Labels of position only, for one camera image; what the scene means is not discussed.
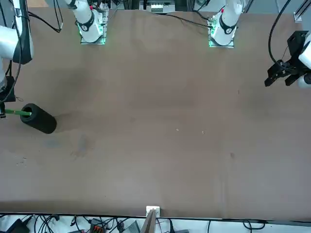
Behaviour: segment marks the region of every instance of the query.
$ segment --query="wire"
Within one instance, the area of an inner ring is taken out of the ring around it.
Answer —
[[[220,12],[222,9],[224,9],[224,7],[225,7],[225,5],[222,8],[220,8],[220,10],[218,12]]]
[[[57,12],[56,12],[55,1],[56,1],[56,3],[57,3],[58,12],[59,12],[60,17],[61,17],[61,19],[62,19],[62,25],[59,24],[58,15],[57,15]],[[58,28],[59,28],[59,31],[61,31],[61,30],[62,30],[62,27],[63,27],[63,16],[62,16],[62,12],[60,11],[59,4],[58,4],[58,0],[53,0],[53,3],[54,3],[54,11],[55,11],[56,19],[57,19]]]
[[[210,223],[211,223],[211,221],[208,222],[207,233],[209,233]]]
[[[169,221],[170,221],[170,233],[175,233],[173,222],[170,218],[169,218]]]
[[[26,215],[25,217],[23,217],[21,220],[24,220],[27,216],[31,216],[31,215]]]
[[[117,221],[117,225],[116,225],[114,228],[112,228],[112,230],[109,231],[109,233],[113,232],[121,223],[125,222],[125,221],[128,220],[128,219],[129,219],[129,217],[127,217],[126,219],[124,219],[124,220],[122,220],[122,221],[120,221],[120,222]]]
[[[1,10],[2,18],[3,18],[3,23],[4,23],[5,27],[7,27],[8,25],[6,24],[6,20],[5,20],[5,16],[4,16],[4,12],[3,12],[1,1],[0,1],[0,10]]]
[[[34,233],[37,233],[37,231],[35,230],[35,227],[37,225],[37,221],[38,221],[39,216],[35,219],[35,224],[34,224]]]
[[[283,53],[283,56],[282,56],[281,60],[283,60],[283,58],[284,58],[284,56],[285,56],[285,53],[286,53],[287,49],[288,49],[288,46],[286,47],[286,49],[285,49],[285,51],[284,51],[284,53]]]
[[[6,95],[6,97],[0,101],[0,104],[3,103],[3,102],[6,102],[6,100],[8,99],[8,97],[10,96],[12,91],[14,90],[14,86],[15,86],[15,84],[17,82],[17,79],[18,79],[18,76],[19,76],[19,72],[20,72],[20,66],[21,66],[21,42],[20,42],[20,35],[19,35],[18,28],[15,27],[15,29],[16,29],[16,32],[17,32],[18,43],[19,43],[19,63],[18,63],[18,68],[17,68],[17,73],[16,73],[16,77],[15,77],[14,83],[13,83],[10,91]]]
[[[208,26],[208,25],[201,24],[201,23],[196,23],[196,22],[193,22],[191,20],[188,20],[188,19],[185,19],[185,18],[182,18],[182,17],[179,17],[179,16],[174,16],[174,15],[166,15],[166,16],[171,16],[171,17],[174,17],[174,18],[178,18],[180,20],[183,20],[183,21],[186,21],[186,22],[189,22],[189,23],[193,23],[195,25],[199,25],[199,26],[202,26],[202,27],[212,28],[212,26]]]
[[[284,67],[282,66],[279,62],[277,62],[275,60],[275,58],[273,57],[272,55],[272,52],[271,52],[271,38],[272,38],[272,33],[273,33],[273,30],[274,28],[276,27],[276,24],[278,22],[278,20],[280,19],[281,15],[283,14],[285,8],[287,7],[287,5],[291,2],[291,0],[287,0],[286,3],[284,4],[283,8],[281,9],[280,13],[278,14],[278,16],[276,17],[276,20],[274,21],[273,25],[272,25],[272,28],[270,30],[270,34],[269,34],[269,40],[268,40],[268,51],[269,51],[269,55],[270,55],[270,58],[271,60],[277,64],[282,70],[286,70],[286,71],[295,71],[295,69],[291,69],[291,68],[287,68],[287,67]]]
[[[82,230],[80,230],[80,228],[79,228],[79,226],[78,226],[78,223],[77,223],[77,217],[76,217],[76,219],[75,219],[75,224],[76,224],[76,227],[77,227],[77,229],[78,229],[78,232],[83,233],[83,231],[82,231]]]
[[[111,227],[110,228],[108,228],[108,227],[106,227],[106,230],[111,230],[112,228],[113,228],[113,225],[114,225],[114,223],[115,223],[115,221],[117,222],[118,220],[117,219],[113,219],[113,221],[112,221],[112,225],[111,225]]]
[[[198,11],[201,10],[204,6],[207,6],[207,5],[209,4],[209,2],[210,2],[210,0],[206,0],[206,1],[202,4],[202,6],[198,9]]]
[[[41,20],[41,21],[44,22],[46,25],[48,25],[50,28],[52,28],[54,31],[56,31],[57,33],[60,33],[61,29],[57,29],[57,28],[53,27],[51,24],[49,24],[49,23],[48,23],[47,21],[45,21],[43,18],[41,18],[40,16],[37,16],[36,14],[34,14],[34,13],[30,12],[30,11],[28,11],[28,13],[29,13],[29,16],[30,16],[30,17],[34,17],[34,18],[37,18],[37,19]]]
[[[263,222],[262,224],[263,225],[261,227],[252,227],[252,224],[251,224],[251,222],[249,220],[247,220],[247,219],[243,220],[243,226],[246,229],[250,230],[250,233],[252,233],[252,230],[262,230],[266,226],[266,223]]]
[[[41,220],[43,221],[43,223],[42,223],[42,225],[41,225],[41,226],[43,226],[41,232],[43,232],[43,229],[44,229],[44,226],[45,226],[45,229],[46,229],[46,227],[48,227],[48,230],[49,230],[50,233],[54,233],[54,232],[52,231],[52,229],[50,228],[50,226],[49,226],[49,222],[50,222],[50,220],[52,219],[52,217],[49,216],[48,218],[45,218],[45,216],[40,216],[40,218],[41,218]]]
[[[161,233],[163,233],[163,232],[162,232],[162,228],[161,228],[161,224],[160,224],[160,222],[159,222],[159,219],[157,218],[156,220],[157,220],[157,222],[158,222],[158,224],[159,224],[159,228],[160,228]]]
[[[193,12],[197,13],[202,19],[209,20],[210,17],[204,17],[199,11],[193,10]]]
[[[89,224],[91,224],[90,222],[92,221],[92,220],[89,220],[89,219],[87,219],[85,216],[82,216]]]

